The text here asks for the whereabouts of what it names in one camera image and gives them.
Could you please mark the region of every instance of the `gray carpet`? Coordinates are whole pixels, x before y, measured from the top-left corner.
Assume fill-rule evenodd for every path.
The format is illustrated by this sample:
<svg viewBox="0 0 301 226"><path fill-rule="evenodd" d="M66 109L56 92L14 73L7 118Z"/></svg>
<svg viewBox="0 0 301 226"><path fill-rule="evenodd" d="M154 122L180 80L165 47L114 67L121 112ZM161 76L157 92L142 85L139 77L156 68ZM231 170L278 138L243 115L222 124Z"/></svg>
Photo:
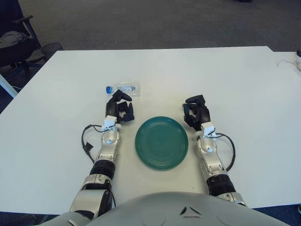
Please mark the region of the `gray carpet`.
<svg viewBox="0 0 301 226"><path fill-rule="evenodd" d="M20 0L20 4L25 15L34 16L31 23L41 44L60 42L65 50L301 47L300 0ZM31 58L40 55L35 51ZM12 69L2 67L0 72L6 76ZM23 87L24 75L9 82ZM0 113L11 100L0 87ZM296 205L256 210L301 225ZM43 217L0 212L0 225L32 225Z"/></svg>

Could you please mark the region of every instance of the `robotic arm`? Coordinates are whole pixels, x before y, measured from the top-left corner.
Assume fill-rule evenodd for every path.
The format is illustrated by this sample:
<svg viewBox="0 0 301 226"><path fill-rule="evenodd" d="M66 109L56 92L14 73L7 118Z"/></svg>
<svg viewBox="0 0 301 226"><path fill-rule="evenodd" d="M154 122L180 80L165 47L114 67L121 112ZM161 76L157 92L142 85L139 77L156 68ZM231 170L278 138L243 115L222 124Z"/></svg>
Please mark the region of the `robotic arm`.
<svg viewBox="0 0 301 226"><path fill-rule="evenodd" d="M210 114L203 95L188 98L183 104L185 122L196 130L196 154L208 185L209 194L246 206L241 195L236 192L226 168L217 154L214 142L215 126L210 122Z"/></svg>
<svg viewBox="0 0 301 226"><path fill-rule="evenodd" d="M122 99L132 101L130 96L117 90L106 105L106 117L104 125L101 127L101 132L103 132L101 150L96 156L90 174L86 177L74 198L70 212L45 222L44 226L84 226L111 210L113 199L112 180L121 141L119 131L122 126L119 123L135 119L132 103L127 105L126 101L124 101L117 104ZM120 112L125 112L123 117L120 116ZM83 143L83 148L91 159L89 150L92 147L89 143L86 145Z"/></svg>

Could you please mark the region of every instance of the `blue bottle cap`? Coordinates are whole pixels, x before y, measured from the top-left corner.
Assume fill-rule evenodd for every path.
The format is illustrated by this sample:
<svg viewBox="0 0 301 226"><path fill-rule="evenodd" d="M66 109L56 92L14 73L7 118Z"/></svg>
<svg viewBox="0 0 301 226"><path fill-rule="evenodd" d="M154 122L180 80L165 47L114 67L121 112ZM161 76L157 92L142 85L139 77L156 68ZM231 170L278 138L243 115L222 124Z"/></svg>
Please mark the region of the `blue bottle cap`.
<svg viewBox="0 0 301 226"><path fill-rule="evenodd" d="M112 93L112 90L113 90L113 87L112 86L107 86L105 88L105 90L107 91L107 94L111 94Z"/></svg>

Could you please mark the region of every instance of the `wastebasket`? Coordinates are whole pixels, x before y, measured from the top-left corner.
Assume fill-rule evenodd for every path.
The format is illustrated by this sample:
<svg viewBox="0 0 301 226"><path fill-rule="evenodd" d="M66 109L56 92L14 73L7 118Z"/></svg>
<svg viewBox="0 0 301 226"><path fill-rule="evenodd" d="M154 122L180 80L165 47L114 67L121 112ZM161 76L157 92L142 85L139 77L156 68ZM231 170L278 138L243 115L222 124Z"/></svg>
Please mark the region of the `wastebasket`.
<svg viewBox="0 0 301 226"><path fill-rule="evenodd" d="M45 56L45 61L48 61L56 51L63 50L63 47L60 43L54 42L43 46L41 50Z"/></svg>

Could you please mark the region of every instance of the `chair armrest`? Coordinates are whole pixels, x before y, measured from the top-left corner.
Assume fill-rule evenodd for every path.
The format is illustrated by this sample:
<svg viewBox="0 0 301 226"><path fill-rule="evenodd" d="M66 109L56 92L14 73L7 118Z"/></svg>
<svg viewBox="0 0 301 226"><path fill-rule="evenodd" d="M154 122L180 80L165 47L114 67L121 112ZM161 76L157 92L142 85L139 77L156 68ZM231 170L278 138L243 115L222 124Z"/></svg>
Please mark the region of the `chair armrest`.
<svg viewBox="0 0 301 226"><path fill-rule="evenodd" d="M15 23L15 24L24 23L26 25L27 30L29 31L30 35L35 40L35 42L37 43L36 49L40 49L41 44L38 40L38 37L37 37L36 33L34 32L34 30L32 28L32 25L30 24L30 21L29 21L31 18L33 18L33 15L24 16L23 18L20 18L18 20L13 20L12 22Z"/></svg>
<svg viewBox="0 0 301 226"><path fill-rule="evenodd" d="M29 16L24 16L20 19L17 19L17 20L13 20L12 22L15 23L15 24L19 24L21 22L26 22L26 21L29 21L31 18L33 18L33 15L29 15Z"/></svg>

